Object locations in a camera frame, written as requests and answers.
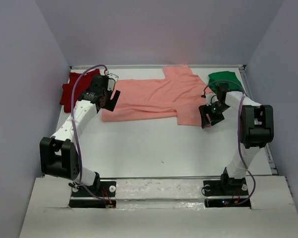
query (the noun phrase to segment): white table surface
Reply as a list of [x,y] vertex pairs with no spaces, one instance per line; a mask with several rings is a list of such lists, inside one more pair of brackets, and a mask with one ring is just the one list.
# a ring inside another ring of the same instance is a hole
[[[238,68],[193,68],[208,82],[208,75]],[[82,73],[84,70],[72,70]],[[163,79],[162,68],[123,68],[110,72],[123,79]],[[63,108],[58,126],[68,114]],[[212,128],[177,125],[176,117],[126,122],[102,122],[101,112],[80,137],[83,165],[101,178],[219,176],[237,149],[237,112],[224,112],[225,120]],[[254,175],[271,175],[264,149],[250,166]]]
[[256,177],[252,209],[200,206],[202,179],[119,179],[116,209],[70,208],[68,182],[36,179],[20,238],[298,238],[284,177]]

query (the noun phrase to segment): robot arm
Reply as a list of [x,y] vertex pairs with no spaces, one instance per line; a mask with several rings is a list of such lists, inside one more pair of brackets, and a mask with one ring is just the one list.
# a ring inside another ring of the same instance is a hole
[[[90,86],[80,95],[74,108],[78,137],[101,108],[114,110],[120,91],[116,91],[112,97],[113,81],[116,82],[111,75],[94,75]],[[51,137],[43,137],[40,156],[43,174],[79,182],[79,159],[71,115]],[[98,188],[99,174],[83,167],[81,182]]]
[[[216,94],[206,95],[207,104],[199,107],[202,128],[224,120],[223,112],[229,107],[239,111],[242,97],[242,92],[231,91],[227,83],[218,85]],[[245,183],[247,168],[254,157],[274,137],[273,108],[269,105],[261,105],[244,97],[239,120],[240,152],[246,166],[237,149],[221,175],[221,190],[232,190],[232,186],[241,188]]]

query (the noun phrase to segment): fabric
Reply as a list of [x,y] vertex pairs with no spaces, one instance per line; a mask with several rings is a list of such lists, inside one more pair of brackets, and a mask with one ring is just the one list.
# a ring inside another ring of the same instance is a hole
[[[240,83],[240,81],[237,79],[236,75],[234,72],[230,72],[230,71],[222,71],[222,72],[216,72],[216,73],[211,73],[209,74],[209,84],[217,81],[217,80],[230,80],[233,81],[234,83],[239,84],[240,86],[242,86],[242,84]],[[215,88],[219,83],[215,83],[210,85],[210,88],[213,92],[215,92]],[[233,84],[233,83],[228,83],[229,88],[231,90],[240,90],[240,88]]]
[[[99,69],[95,69],[91,72],[88,72],[86,75],[84,75],[79,83],[76,86],[75,93],[74,93],[74,106],[76,101],[78,100],[78,97],[82,92],[84,92],[90,85],[93,75],[100,74]],[[80,76],[80,73],[70,73],[70,81],[69,83],[63,84],[63,93],[61,97],[60,104],[64,105],[64,112],[70,113],[71,112],[71,97],[72,97],[72,90],[74,87],[74,84],[76,83],[78,77]]]
[[103,110],[103,121],[177,117],[179,125],[201,126],[199,106],[206,84],[187,66],[163,68],[165,79],[118,80],[121,91],[113,112]]

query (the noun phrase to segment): lavender wall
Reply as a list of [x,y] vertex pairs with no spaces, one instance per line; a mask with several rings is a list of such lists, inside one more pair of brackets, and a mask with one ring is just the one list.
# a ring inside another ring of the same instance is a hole
[[0,0],[0,238],[16,238],[68,64],[34,0]]
[[248,63],[283,0],[36,0],[70,65]]
[[274,107],[270,148],[298,211],[298,0],[286,0],[247,66],[254,99]]

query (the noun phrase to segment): salmon t-shirt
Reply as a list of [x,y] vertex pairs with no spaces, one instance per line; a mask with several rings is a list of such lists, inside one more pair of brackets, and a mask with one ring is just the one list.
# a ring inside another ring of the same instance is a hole
[[103,110],[103,121],[177,117],[178,125],[201,126],[199,106],[206,84],[187,65],[163,68],[165,79],[118,80],[121,91],[113,112]]

